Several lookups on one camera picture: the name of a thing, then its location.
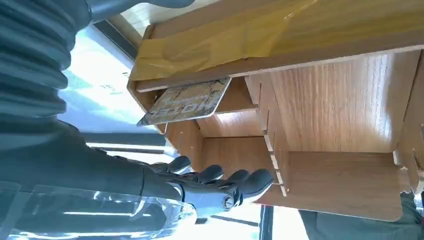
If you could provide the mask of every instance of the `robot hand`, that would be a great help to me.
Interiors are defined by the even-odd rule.
[[[241,169],[228,179],[220,179],[224,172],[219,165],[211,165],[201,172],[187,172],[190,165],[188,157],[179,156],[169,164],[155,163],[149,167],[178,189],[182,201],[193,205],[197,216],[202,218],[258,200],[274,181],[266,169],[252,174]]]

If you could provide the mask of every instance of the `license plate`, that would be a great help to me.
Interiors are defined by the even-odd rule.
[[[215,113],[231,78],[168,88],[137,123],[148,126],[206,118]]]

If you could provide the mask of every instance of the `yellow tape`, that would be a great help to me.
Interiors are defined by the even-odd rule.
[[[172,36],[147,39],[130,80],[198,72],[387,33],[424,29],[424,0],[281,0]]]

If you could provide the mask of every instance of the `finger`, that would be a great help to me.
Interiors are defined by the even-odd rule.
[[[274,177],[266,169],[254,171],[239,186],[240,193],[243,196],[243,203],[252,203],[258,200],[271,187]]]
[[[169,171],[174,174],[181,174],[188,167],[190,167],[191,162],[187,156],[178,156],[173,161],[169,163]]]
[[[229,176],[229,178],[227,179],[228,181],[233,181],[236,183],[241,183],[246,181],[246,179],[248,179],[248,177],[250,176],[250,173],[244,169],[238,170],[236,172],[234,172],[231,176]]]
[[[207,183],[212,180],[222,178],[224,175],[223,168],[220,165],[210,165],[205,170],[198,174],[199,183]]]

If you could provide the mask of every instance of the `transparent plastic cover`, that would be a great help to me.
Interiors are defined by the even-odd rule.
[[[0,182],[0,239],[158,239],[196,221],[187,203],[159,197]]]

